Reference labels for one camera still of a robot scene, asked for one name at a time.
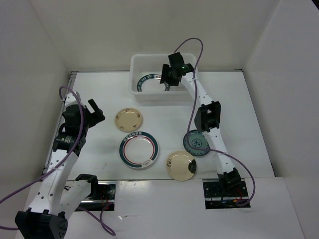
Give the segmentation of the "teal rim lettered plate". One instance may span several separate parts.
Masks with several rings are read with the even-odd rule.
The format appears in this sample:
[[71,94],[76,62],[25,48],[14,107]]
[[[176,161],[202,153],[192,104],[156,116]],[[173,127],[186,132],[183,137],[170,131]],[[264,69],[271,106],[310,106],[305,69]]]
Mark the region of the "teal rim lettered plate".
[[147,74],[137,82],[138,92],[164,92],[169,91],[170,86],[167,83],[161,83],[160,74]]

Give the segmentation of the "teal red ring plate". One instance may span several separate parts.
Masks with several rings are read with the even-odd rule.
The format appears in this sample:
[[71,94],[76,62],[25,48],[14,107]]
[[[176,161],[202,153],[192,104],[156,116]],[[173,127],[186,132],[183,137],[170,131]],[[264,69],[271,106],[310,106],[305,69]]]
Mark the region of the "teal red ring plate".
[[135,131],[121,141],[119,156],[133,170],[145,170],[152,166],[159,155],[159,144],[149,133]]

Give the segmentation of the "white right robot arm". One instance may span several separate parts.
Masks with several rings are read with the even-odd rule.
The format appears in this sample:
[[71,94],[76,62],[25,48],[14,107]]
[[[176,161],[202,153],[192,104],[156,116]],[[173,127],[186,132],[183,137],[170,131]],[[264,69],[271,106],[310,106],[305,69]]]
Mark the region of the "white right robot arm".
[[194,67],[190,63],[186,64],[179,52],[169,55],[168,59],[169,63],[162,66],[160,82],[169,86],[182,84],[194,99],[194,125],[205,135],[207,141],[213,144],[210,148],[217,153],[218,188],[222,195],[229,196],[239,187],[241,177],[232,158],[226,152],[221,136],[221,104],[208,95],[197,80]]

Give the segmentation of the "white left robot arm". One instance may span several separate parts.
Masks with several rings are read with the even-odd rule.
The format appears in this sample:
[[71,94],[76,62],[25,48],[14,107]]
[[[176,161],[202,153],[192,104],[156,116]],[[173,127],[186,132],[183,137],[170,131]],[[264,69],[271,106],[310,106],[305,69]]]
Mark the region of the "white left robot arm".
[[64,122],[54,140],[49,175],[26,211],[15,217],[18,230],[25,239],[62,239],[68,221],[85,198],[94,199],[100,187],[95,175],[80,174],[71,188],[65,189],[69,174],[86,143],[88,129],[105,120],[103,111],[90,99],[90,112],[81,102],[79,95],[67,94],[62,116]]

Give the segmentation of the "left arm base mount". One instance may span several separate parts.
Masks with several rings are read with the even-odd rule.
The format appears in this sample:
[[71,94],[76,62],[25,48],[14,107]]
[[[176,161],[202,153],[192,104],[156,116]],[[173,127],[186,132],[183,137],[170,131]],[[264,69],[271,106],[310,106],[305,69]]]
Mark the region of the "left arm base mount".
[[114,211],[116,181],[99,181],[99,192],[95,196],[84,198],[79,207],[88,211],[101,211],[108,203],[106,211]]

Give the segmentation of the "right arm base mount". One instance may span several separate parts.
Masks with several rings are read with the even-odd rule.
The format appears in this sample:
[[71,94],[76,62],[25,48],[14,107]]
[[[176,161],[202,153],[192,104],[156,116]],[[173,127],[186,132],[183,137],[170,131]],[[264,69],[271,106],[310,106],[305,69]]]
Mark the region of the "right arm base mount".
[[249,208],[250,203],[244,206],[249,199],[246,183],[242,180],[239,187],[230,192],[224,192],[216,180],[204,180],[203,191],[205,199],[205,208],[211,209],[233,209],[233,208]]

